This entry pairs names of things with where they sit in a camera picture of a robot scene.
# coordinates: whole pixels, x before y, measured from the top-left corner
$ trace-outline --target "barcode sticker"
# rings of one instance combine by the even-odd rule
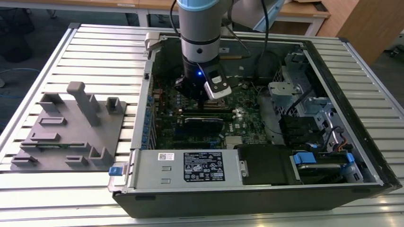
[[[117,4],[117,6],[134,7],[134,4]]]
[[[173,161],[174,153],[158,153],[157,159],[158,159],[158,161]]]
[[[322,17],[322,18],[326,18],[327,16],[326,16],[326,15],[321,15],[321,14],[314,14],[313,17]]]

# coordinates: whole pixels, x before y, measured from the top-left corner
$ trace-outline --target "green circuit board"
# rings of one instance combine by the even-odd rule
[[[257,104],[257,91],[237,87],[221,100],[207,101],[198,112],[197,102],[186,99],[173,85],[155,84],[155,148],[157,149],[223,149],[226,136],[241,136],[242,143],[266,143]],[[186,118],[214,118],[223,120],[217,135],[189,136],[178,133]]]

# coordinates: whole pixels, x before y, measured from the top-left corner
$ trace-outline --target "power supply label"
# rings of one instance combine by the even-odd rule
[[[223,181],[221,152],[183,153],[183,180],[186,182]]]

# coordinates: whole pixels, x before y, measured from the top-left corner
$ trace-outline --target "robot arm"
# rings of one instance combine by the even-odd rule
[[[283,0],[263,0],[269,26]],[[175,89],[199,102],[231,93],[219,70],[219,34],[222,15],[257,31],[265,30],[261,0],[177,0],[181,29],[183,76]]]

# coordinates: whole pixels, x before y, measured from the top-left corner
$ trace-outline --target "slotted metal surface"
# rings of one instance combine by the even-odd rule
[[[97,100],[110,95],[127,102],[115,161],[126,161],[134,125],[142,67],[146,58],[143,35],[169,29],[81,25],[69,29],[43,67],[34,88],[0,137],[0,226],[399,226],[404,222],[404,189],[373,199],[357,200],[330,211],[237,215],[193,219],[131,219],[106,190],[107,173],[11,174],[11,156],[41,112],[35,104],[42,92],[61,92],[69,81],[86,83],[85,91]],[[262,37],[262,34],[238,33]],[[321,54],[359,120],[374,139],[391,169],[404,183],[402,109],[391,99],[349,45],[335,38],[271,35],[309,39]]]

